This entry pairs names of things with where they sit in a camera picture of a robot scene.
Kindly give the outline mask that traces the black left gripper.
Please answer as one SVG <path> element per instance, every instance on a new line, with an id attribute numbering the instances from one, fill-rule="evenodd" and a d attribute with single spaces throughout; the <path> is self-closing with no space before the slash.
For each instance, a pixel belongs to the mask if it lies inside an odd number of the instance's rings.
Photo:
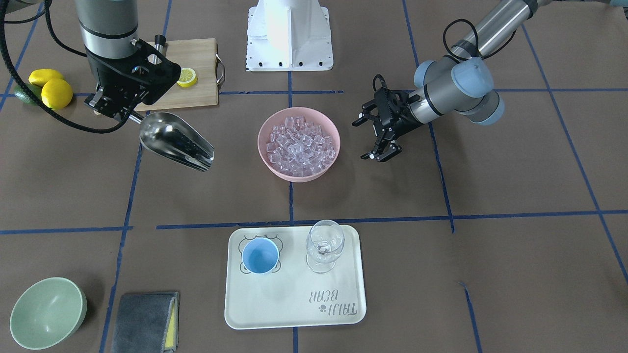
<path id="1" fill-rule="evenodd" d="M 386 162 L 402 152 L 402 147 L 395 139 L 422 126 L 413 115 L 410 103 L 421 100 L 419 96 L 410 97 L 403 90 L 391 90 L 380 87 L 375 90 L 374 98 L 362 105 L 362 113 L 352 122 L 358 127 L 368 121 L 373 122 L 377 142 L 373 150 L 363 155 L 361 159 L 374 159 Z"/>

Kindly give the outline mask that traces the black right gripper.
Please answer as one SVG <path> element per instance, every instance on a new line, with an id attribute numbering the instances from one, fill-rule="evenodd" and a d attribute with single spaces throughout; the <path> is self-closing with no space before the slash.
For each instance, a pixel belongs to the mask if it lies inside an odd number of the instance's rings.
<path id="1" fill-rule="evenodd" d="M 121 122 L 143 103 L 156 103 L 177 83 L 182 68 L 142 39 L 129 41 L 132 54 L 107 58 L 86 49 L 96 92 L 84 104 L 95 112 Z"/>

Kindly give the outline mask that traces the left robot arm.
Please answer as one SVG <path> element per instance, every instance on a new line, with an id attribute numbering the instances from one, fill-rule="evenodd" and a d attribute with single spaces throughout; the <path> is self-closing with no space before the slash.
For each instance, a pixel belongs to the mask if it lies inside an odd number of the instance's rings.
<path id="1" fill-rule="evenodd" d="M 547 0 L 501 0 L 455 45 L 446 45 L 440 60 L 422 62 L 414 74 L 413 92 L 390 89 L 383 76 L 372 81 L 374 98 L 363 104 L 353 126 L 371 121 L 375 145 L 362 159 L 386 162 L 402 152 L 398 139 L 451 112 L 476 125 L 498 121 L 505 102 L 495 91 L 485 60 L 507 45 L 518 27 Z"/>

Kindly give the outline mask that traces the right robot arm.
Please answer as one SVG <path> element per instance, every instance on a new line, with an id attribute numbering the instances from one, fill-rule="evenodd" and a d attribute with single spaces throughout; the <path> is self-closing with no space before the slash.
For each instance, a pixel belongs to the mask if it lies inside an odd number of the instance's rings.
<path id="1" fill-rule="evenodd" d="M 121 122 L 137 105 L 156 103 L 182 68 L 137 34 L 134 0 L 77 0 L 86 58 L 97 89 L 85 99 L 95 112 Z"/>

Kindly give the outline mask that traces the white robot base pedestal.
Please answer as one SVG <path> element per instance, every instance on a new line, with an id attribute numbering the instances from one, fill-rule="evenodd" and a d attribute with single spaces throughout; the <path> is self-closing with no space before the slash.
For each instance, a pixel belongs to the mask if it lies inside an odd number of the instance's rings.
<path id="1" fill-rule="evenodd" d="M 247 15 L 245 69 L 313 72 L 334 67 L 327 7 L 317 0 L 259 0 Z"/>

